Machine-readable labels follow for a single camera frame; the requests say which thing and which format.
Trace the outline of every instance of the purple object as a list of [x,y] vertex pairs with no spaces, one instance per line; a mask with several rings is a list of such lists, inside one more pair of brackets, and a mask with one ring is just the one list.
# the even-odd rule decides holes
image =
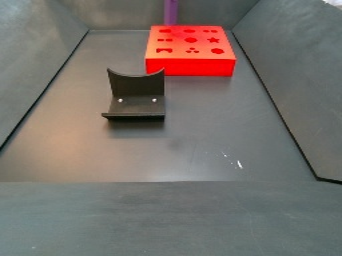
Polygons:
[[165,0],[165,25],[177,24],[178,0]]

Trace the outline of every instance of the circular hole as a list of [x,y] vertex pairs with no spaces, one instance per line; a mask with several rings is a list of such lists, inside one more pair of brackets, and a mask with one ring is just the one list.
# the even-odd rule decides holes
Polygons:
[[189,42],[189,43],[196,43],[196,42],[198,41],[198,39],[194,38],[194,37],[189,37],[189,38],[186,38],[185,40],[186,40],[186,42]]
[[222,49],[220,49],[220,48],[212,49],[212,52],[216,53],[216,54],[222,54],[222,53],[225,53],[225,51],[224,51]]

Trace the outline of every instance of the gray wall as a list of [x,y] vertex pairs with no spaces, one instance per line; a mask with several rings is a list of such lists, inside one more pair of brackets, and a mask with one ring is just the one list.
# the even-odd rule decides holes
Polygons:
[[[91,29],[150,29],[163,23],[165,0],[59,0]],[[180,0],[180,24],[232,29],[260,0]]]
[[317,175],[342,180],[342,12],[262,0],[234,34]]
[[53,0],[0,0],[0,146],[87,27]]

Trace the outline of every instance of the black plastic piece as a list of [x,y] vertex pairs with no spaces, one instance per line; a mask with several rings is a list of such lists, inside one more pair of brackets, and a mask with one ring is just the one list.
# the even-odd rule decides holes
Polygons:
[[107,69],[113,102],[107,119],[165,118],[165,70],[146,76],[127,76]]

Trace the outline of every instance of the red shape sorter block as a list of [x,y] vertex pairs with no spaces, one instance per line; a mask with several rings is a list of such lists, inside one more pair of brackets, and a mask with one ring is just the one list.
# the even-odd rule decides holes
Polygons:
[[221,26],[153,26],[146,72],[166,75],[232,76],[237,57]]

